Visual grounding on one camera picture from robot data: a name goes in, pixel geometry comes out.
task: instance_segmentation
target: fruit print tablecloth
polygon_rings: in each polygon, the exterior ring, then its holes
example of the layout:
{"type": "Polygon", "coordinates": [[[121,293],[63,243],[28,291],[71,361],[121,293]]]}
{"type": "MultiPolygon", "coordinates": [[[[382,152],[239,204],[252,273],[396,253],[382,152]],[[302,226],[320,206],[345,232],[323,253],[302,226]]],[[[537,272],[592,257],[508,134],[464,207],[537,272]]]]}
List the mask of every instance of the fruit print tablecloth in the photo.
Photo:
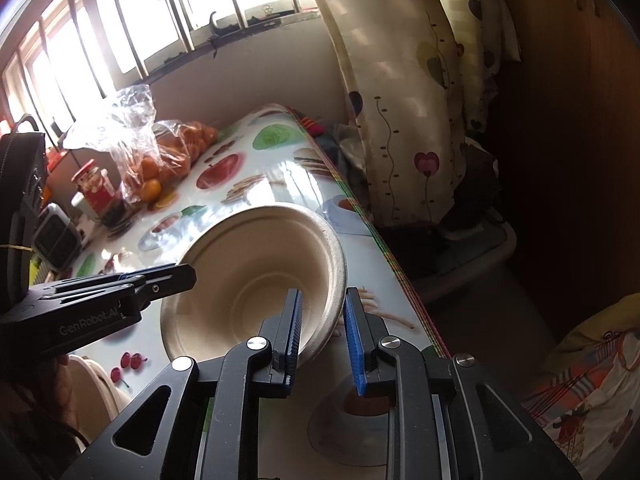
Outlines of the fruit print tablecloth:
{"type": "MultiPolygon", "coordinates": [[[[262,107],[223,130],[174,193],[140,213],[122,234],[94,240],[78,257],[73,275],[176,262],[210,225],[274,202],[295,203],[322,215],[338,233],[348,285],[359,289],[365,309],[382,316],[391,334],[444,354],[424,308],[378,234],[363,220],[348,188],[306,131],[279,105],[262,107]]],[[[139,370],[124,370],[128,388],[119,384],[135,396],[169,364],[159,318],[156,301],[143,312],[141,322],[77,354],[106,370],[119,366],[124,352],[147,357],[139,370]]],[[[261,477],[384,478],[380,453],[384,462],[386,415],[345,412],[350,374],[344,327],[339,324],[321,354],[300,368],[289,399],[261,400],[261,477]]]]}

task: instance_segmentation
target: plastic bag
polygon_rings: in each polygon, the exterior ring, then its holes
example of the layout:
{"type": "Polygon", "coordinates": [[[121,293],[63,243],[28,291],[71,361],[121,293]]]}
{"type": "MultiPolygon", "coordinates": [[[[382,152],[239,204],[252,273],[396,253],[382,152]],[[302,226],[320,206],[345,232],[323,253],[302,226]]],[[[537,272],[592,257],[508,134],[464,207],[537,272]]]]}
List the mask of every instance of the plastic bag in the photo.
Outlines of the plastic bag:
{"type": "Polygon", "coordinates": [[[158,179],[163,186],[187,176],[190,171],[191,156],[180,134],[182,128],[179,121],[158,121],[153,126],[162,160],[158,179]]]}
{"type": "Polygon", "coordinates": [[[184,139],[193,165],[198,157],[218,140],[220,133],[213,126],[191,121],[181,126],[180,136],[184,139]]]}
{"type": "Polygon", "coordinates": [[[105,98],[92,113],[77,120],[64,148],[108,152],[116,163],[126,202],[152,202],[161,192],[162,156],[153,124],[156,108],[148,85],[125,88],[105,98]]]}

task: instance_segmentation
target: green fruit print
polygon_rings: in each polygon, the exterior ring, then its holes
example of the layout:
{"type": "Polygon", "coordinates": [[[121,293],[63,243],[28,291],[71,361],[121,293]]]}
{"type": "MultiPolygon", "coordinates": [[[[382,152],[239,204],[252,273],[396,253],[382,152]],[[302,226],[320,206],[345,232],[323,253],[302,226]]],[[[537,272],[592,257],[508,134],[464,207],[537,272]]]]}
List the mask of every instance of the green fruit print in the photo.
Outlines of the green fruit print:
{"type": "Polygon", "coordinates": [[[220,130],[220,136],[216,142],[221,142],[222,140],[228,139],[231,137],[236,131],[238,131],[239,123],[233,123],[227,126],[226,128],[222,128],[220,130]]]}
{"type": "Polygon", "coordinates": [[[191,216],[193,214],[196,214],[198,211],[200,211],[204,206],[203,205],[190,205],[188,207],[185,207],[181,213],[182,216],[191,216]]]}
{"type": "Polygon", "coordinates": [[[84,262],[80,265],[78,272],[76,273],[76,278],[81,278],[82,276],[90,276],[94,273],[94,264],[95,264],[95,254],[89,253],[87,254],[84,262]]]}
{"type": "Polygon", "coordinates": [[[299,128],[285,124],[271,124],[260,130],[254,139],[254,150],[268,150],[284,144],[295,144],[304,139],[299,128]]]}

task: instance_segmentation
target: red jar lid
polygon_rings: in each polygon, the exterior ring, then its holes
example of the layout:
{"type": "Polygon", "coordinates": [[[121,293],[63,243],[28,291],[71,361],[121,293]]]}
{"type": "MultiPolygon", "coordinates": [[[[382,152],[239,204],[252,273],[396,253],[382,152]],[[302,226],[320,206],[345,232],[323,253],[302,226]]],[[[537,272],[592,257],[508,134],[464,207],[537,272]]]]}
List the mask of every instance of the red jar lid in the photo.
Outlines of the red jar lid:
{"type": "Polygon", "coordinates": [[[80,179],[83,175],[86,175],[87,173],[89,173],[89,170],[95,165],[95,159],[91,159],[88,163],[86,163],[82,168],[80,168],[78,170],[78,172],[71,177],[71,182],[76,182],[78,181],[78,179],[80,179]]]}

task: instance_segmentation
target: paper bowl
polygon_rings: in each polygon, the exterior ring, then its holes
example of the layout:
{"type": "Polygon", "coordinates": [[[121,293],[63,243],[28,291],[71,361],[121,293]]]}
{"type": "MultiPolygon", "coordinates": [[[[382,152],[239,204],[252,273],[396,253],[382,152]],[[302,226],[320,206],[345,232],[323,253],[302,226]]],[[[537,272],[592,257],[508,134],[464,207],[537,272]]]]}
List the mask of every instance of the paper bowl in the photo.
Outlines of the paper bowl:
{"type": "Polygon", "coordinates": [[[334,229],[292,204],[236,213],[203,232],[184,253],[198,277],[192,290],[162,300],[162,342],[174,359],[225,355],[282,311],[287,290],[303,295],[298,366],[331,337],[346,290],[346,262],[334,229]]]}

